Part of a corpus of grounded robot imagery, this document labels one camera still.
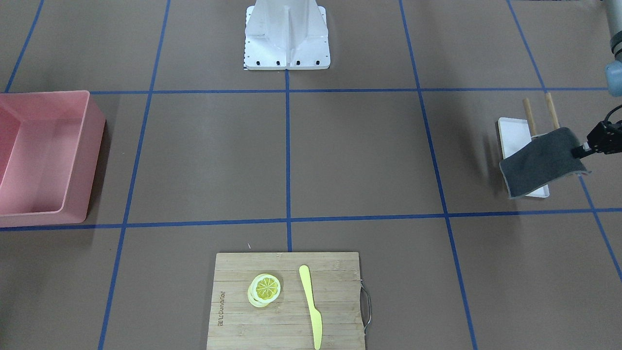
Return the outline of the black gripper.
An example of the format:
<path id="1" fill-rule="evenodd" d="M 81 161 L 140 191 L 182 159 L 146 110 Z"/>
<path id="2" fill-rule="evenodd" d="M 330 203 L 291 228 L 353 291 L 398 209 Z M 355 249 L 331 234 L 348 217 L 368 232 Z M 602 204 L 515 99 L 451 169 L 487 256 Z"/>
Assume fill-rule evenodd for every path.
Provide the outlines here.
<path id="1" fill-rule="evenodd" d="M 588 143 L 584 143 L 571 150 L 571 155 L 582 159 L 595 153 L 606 155 L 622 152 L 622 123 L 598 122 L 587 136 Z"/>

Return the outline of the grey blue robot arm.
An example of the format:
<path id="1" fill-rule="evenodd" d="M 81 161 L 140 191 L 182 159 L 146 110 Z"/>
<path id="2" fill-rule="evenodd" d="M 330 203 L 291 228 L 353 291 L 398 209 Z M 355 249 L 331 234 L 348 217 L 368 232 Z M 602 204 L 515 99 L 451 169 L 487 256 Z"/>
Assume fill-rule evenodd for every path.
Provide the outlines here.
<path id="1" fill-rule="evenodd" d="M 605 0 L 604 3 L 609 29 L 609 48 L 614 57 L 613 62 L 605 67 L 605 78 L 609 94 L 613 97 L 620 97 L 622 95 L 622 2 Z M 573 149 L 574 158 L 581 159 L 595 153 L 617 154 L 622 151 L 621 121 L 611 121 L 611 117 L 621 108 L 620 105 L 616 106 L 605 115 L 602 121 L 597 123 L 588 134 L 587 141 Z"/>

